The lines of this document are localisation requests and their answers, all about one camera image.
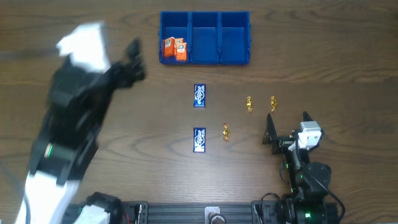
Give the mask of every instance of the wood grain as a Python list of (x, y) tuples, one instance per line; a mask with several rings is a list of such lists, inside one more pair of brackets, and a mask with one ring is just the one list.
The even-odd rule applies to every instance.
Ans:
[[(342, 223), (398, 220), (396, 1), (0, 3), (0, 160), (21, 180), (49, 81), (62, 63), (55, 44), (81, 22), (104, 20), (110, 58), (140, 36), (148, 76), (115, 93), (75, 202), (94, 191), (149, 202), (250, 202), (288, 193), (278, 174), (282, 158), (261, 144), (274, 94), (278, 133), (297, 128), (302, 111), (325, 130), (310, 157), (333, 170), (330, 189), (347, 209)], [(162, 10), (251, 11), (250, 65), (161, 65)], [(192, 108), (194, 83), (207, 84), (205, 110)], [(228, 143), (223, 123), (231, 129)], [(195, 126), (206, 127), (206, 154), (192, 153)], [(0, 181), (0, 219), (13, 223), (21, 198), (5, 176)]]

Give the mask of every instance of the green indicator light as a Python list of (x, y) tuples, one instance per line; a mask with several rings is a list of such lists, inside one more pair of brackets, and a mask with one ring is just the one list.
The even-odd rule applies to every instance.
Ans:
[(51, 145), (51, 148), (50, 148), (50, 150), (49, 150), (49, 153), (47, 154), (47, 157), (50, 157), (51, 152), (52, 152), (52, 145)]

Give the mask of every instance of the blue plastic container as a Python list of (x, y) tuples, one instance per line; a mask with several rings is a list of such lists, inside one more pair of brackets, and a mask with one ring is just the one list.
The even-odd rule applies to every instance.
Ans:
[[(159, 60), (163, 64), (245, 65), (250, 62), (249, 12), (160, 13)], [(163, 40), (184, 38), (187, 61), (163, 57)]]

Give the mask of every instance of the wooden table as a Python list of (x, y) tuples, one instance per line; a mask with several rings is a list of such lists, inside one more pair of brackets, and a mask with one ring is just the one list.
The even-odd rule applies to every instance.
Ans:
[[(160, 64), (162, 10), (251, 11), (251, 63)], [(0, 160), (25, 178), (49, 82), (63, 60), (55, 44), (82, 22), (104, 20), (111, 60), (141, 37), (147, 79), (114, 95), (75, 202), (94, 191), (149, 202), (251, 202), (289, 193), (279, 178), (282, 156), (261, 144), (275, 95), (279, 134), (298, 128), (303, 111), (325, 130), (310, 158), (332, 168), (329, 187), (346, 206), (343, 223), (396, 222), (397, 13), (396, 1), (384, 0), (3, 0)], [(192, 108), (194, 83), (207, 84), (205, 110)], [(207, 128), (206, 154), (192, 153), (196, 126)], [(0, 219), (12, 223), (21, 197), (4, 175), (0, 181)]]

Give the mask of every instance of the orange tic tac box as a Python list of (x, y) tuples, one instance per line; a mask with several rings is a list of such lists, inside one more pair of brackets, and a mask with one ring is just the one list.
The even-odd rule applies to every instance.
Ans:
[(174, 56), (177, 56), (177, 44), (184, 43), (184, 38), (175, 39)]
[(175, 47), (174, 37), (165, 39), (164, 40), (164, 49), (163, 49), (164, 57), (173, 57), (174, 56), (174, 47)]
[(187, 60), (187, 43), (177, 44), (175, 59), (180, 61)]

